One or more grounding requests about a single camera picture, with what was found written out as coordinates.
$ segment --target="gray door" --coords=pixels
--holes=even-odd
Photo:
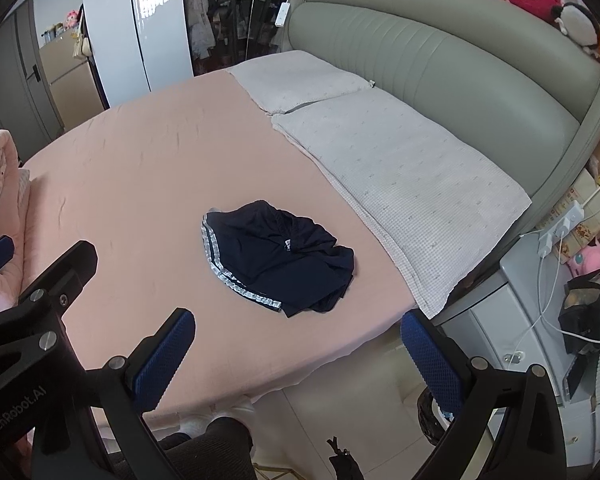
[[[11,132],[23,161],[63,131],[33,30],[32,0],[0,25],[0,127]]]

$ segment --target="pink jigglypuff toy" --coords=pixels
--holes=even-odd
[[[582,248],[567,261],[571,275],[583,276],[600,269],[600,242],[594,238],[589,245]]]

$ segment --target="beige floor tile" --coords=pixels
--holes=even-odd
[[[429,441],[421,437],[403,452],[367,473],[365,480],[410,480],[433,450]]]
[[[326,440],[336,435],[365,473],[422,437],[402,405],[421,382],[394,327],[285,394],[324,462],[333,454]]]
[[[327,468],[315,450],[282,391],[265,395],[254,407],[257,416],[257,427],[252,430],[256,445],[254,462],[291,467],[306,480],[333,480],[331,466]]]

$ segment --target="door handle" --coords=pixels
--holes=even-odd
[[[38,71],[38,66],[37,65],[33,66],[33,75],[36,76],[36,81],[37,82],[41,81],[41,79],[40,79],[40,72]]]

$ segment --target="white wardrobe door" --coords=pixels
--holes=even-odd
[[[111,107],[149,93],[131,0],[83,0],[93,57]]]
[[[193,77],[183,0],[133,0],[133,3],[151,90]]]

